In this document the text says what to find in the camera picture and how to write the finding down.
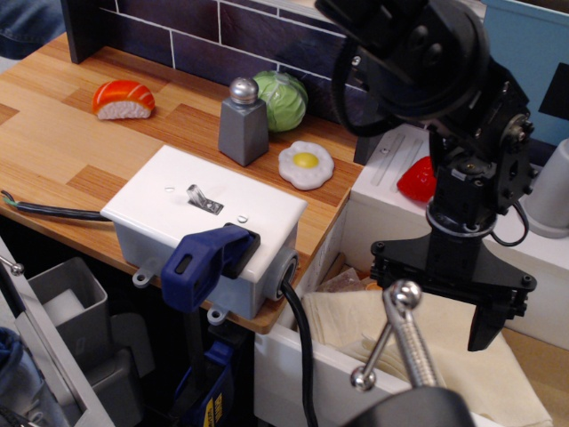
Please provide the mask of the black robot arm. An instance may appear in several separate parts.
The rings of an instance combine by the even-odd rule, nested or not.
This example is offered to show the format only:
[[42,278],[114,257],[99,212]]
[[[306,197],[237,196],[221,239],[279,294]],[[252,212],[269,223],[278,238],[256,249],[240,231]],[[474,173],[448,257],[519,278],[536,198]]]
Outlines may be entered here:
[[480,19],[457,1],[318,1],[345,34],[332,89],[341,124],[373,137],[405,123],[429,133],[437,181],[427,236],[375,242],[372,275],[383,286],[416,281],[424,291],[473,304],[468,348],[486,349],[523,316],[530,274],[484,245],[499,216],[532,192],[528,99],[490,54]]

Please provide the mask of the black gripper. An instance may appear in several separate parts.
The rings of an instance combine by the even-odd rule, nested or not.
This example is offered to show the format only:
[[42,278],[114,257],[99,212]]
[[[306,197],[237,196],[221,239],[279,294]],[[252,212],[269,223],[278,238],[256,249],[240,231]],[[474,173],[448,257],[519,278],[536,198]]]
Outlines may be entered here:
[[385,286],[411,279],[429,294],[477,306],[468,351],[486,350],[508,320],[523,317],[537,287],[534,276],[494,255],[480,237],[432,230],[421,238],[376,241],[371,253],[372,277]]

